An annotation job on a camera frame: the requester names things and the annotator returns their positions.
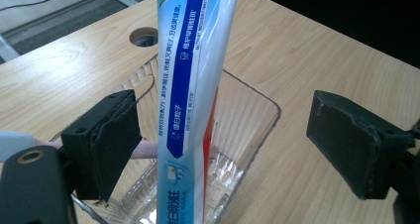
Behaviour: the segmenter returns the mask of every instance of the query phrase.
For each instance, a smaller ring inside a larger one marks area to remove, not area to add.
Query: clear plastic container
[[[145,139],[157,140],[158,56],[112,92],[132,89]],[[241,179],[280,117],[277,104],[224,71],[215,111],[205,205],[205,223],[217,223]],[[156,223],[157,160],[130,160],[107,203],[73,200],[100,223]]]

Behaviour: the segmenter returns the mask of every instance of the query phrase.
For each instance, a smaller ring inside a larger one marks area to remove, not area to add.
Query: table surface
[[[157,27],[146,0],[0,65],[0,129],[48,140],[154,56],[130,34]],[[385,200],[357,200],[305,135],[314,90],[346,96],[408,130],[420,70],[269,0],[239,0],[226,70],[282,110],[222,223],[392,223]],[[93,223],[78,211],[80,223]]]

